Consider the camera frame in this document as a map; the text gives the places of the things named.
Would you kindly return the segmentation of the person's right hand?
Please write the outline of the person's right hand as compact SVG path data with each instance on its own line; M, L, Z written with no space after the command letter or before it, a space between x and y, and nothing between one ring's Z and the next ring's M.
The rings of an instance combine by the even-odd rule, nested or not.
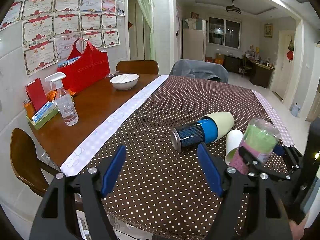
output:
M294 220L289 220L292 237L294 240L308 239L310 226L306 226L309 222L310 212L306 214L304 219L297 224Z

